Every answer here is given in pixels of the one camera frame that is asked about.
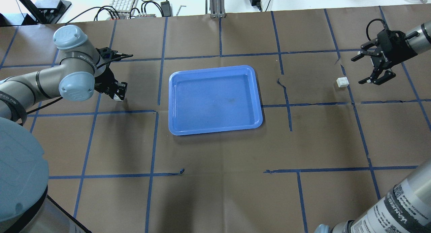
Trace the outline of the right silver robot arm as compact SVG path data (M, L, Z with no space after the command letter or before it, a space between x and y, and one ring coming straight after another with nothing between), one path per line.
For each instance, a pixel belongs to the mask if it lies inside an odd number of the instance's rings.
M376 38L371 39L368 28L375 21L381 22L383 29ZM387 23L382 19L373 19L367 24L365 33L368 41L360 46L360 51L351 58L351 61L355 62L369 56L373 70L371 75L360 80L359 84L382 85L386 83L396 77L392 71L393 66L427 52L431 47L430 21L404 33L390 30Z

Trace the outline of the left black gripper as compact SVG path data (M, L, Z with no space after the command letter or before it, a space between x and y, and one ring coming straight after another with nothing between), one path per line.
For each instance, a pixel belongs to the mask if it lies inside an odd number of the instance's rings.
M95 90L99 93L109 93L111 99L113 99L114 94L122 94L125 97L128 83L118 82L114 78L114 73L109 68L109 64L101 66L102 63L104 63L104 60L100 56L97 63L98 70L95 73Z

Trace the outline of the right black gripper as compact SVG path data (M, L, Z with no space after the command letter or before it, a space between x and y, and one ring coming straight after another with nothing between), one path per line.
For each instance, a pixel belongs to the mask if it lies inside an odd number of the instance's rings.
M416 52L408 43L414 37L416 37L416 31L405 34L402 31L385 29L380 31L376 38L369 38L368 42L361 45L359 53L351 58L351 61L355 62L365 56L370 56L374 68L386 70L383 75L372 73L371 76L358 83L382 85L395 78L396 74L390 68L416 56ZM376 50L369 51L368 49L371 47L376 47Z

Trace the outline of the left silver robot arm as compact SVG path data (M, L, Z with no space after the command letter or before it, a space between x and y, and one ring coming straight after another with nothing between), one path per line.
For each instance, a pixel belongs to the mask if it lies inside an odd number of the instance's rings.
M130 58L109 47L95 48L76 25L66 25L54 32L59 50L59 65L1 81L1 117L10 121L27 120L28 109L39 102L60 98L86 101L94 92L123 101L128 84L119 82L110 69L112 62Z

